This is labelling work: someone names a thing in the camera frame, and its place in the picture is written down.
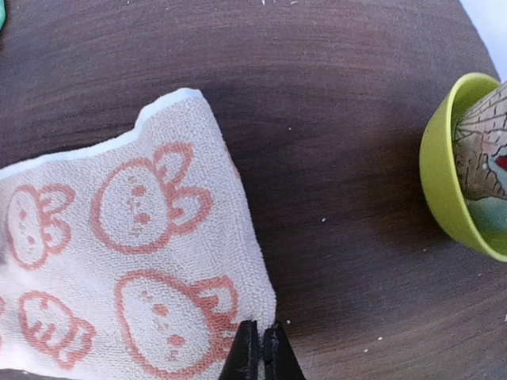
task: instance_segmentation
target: green bowl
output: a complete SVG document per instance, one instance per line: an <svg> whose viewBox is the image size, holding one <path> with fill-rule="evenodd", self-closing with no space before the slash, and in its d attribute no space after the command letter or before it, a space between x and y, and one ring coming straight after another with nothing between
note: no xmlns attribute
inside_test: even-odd
<svg viewBox="0 0 507 380"><path fill-rule="evenodd" d="M436 221L453 239L507 262L507 233L480 233L468 212L452 152L452 120L460 117L499 86L492 77L472 73L461 77L442 101L422 136L419 169L426 202Z"/></svg>

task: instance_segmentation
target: bowl rim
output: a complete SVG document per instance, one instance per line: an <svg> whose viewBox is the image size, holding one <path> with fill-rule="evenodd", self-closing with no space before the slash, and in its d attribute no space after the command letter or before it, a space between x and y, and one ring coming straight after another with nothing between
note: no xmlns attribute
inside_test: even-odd
<svg viewBox="0 0 507 380"><path fill-rule="evenodd" d="M451 91L449 92L447 104L445 105L445 148L446 153L449 159L449 162L454 162L454 150L452 147L452 109L455 104L456 95L459 92L459 90L463 87L463 85L470 81L477 81L481 80L484 82L494 82L498 86L500 85L500 82L490 77L487 74L482 73L469 73L465 74L463 77L458 79L454 86L452 87ZM491 246L487 243L487 241L484 239L482 234L478 231L477 227L475 226L474 219L471 217L470 212L467 207L467 203L465 201L465 197L463 196L463 193L461 191L461 187L459 185L458 180L458 173L456 172L456 166L451 165L451 175L452 175L452 187L455 192L455 194L458 196L458 203L459 207L461 209L461 212L465 218L465 222L468 225L469 229L472 232L473 238L480 244L481 248L484 250L484 253L493 257L496 260L507 262L507 255L504 255L502 253L499 253L495 249L491 248Z"/></svg>

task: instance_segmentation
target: dark wood surface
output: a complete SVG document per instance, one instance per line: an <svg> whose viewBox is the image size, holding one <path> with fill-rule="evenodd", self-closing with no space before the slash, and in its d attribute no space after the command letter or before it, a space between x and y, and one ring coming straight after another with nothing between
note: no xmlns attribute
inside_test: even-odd
<svg viewBox="0 0 507 380"><path fill-rule="evenodd" d="M0 165L202 89L308 379L507 378L505 266L444 235L418 178L452 83L494 74L457 0L8 0L8 16Z"/></svg>

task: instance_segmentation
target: white towel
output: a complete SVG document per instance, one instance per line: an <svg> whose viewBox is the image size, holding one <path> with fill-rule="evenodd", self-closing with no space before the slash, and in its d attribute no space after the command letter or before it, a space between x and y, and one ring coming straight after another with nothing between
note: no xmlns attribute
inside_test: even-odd
<svg viewBox="0 0 507 380"><path fill-rule="evenodd" d="M135 128L0 171L0 368L218 378L275 295L212 111L180 89Z"/></svg>

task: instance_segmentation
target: rabbit face pattern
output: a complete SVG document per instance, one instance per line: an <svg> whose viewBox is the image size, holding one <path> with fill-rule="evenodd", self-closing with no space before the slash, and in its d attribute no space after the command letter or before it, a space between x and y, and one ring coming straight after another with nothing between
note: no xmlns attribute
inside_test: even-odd
<svg viewBox="0 0 507 380"><path fill-rule="evenodd" d="M26 341L50 355L64 370L71 370L91 351L95 328L74 316L56 297L30 291L19 300L19 320Z"/></svg>
<svg viewBox="0 0 507 380"><path fill-rule="evenodd" d="M174 235L195 231L212 209L212 195L181 186L192 159L190 144L171 143L158 148L153 160L137 158L113 170L92 202L97 239L120 253L148 254Z"/></svg>
<svg viewBox="0 0 507 380"><path fill-rule="evenodd" d="M75 192L63 184L37 191L22 185L7 209L7 241L15 261L25 270L41 268L50 254L60 254L71 240L71 227L59 215L74 201Z"/></svg>
<svg viewBox="0 0 507 380"><path fill-rule="evenodd" d="M228 277L188 286L160 272L130 272L116 285L115 303L129 353L159 378L193 378L225 360L238 327Z"/></svg>

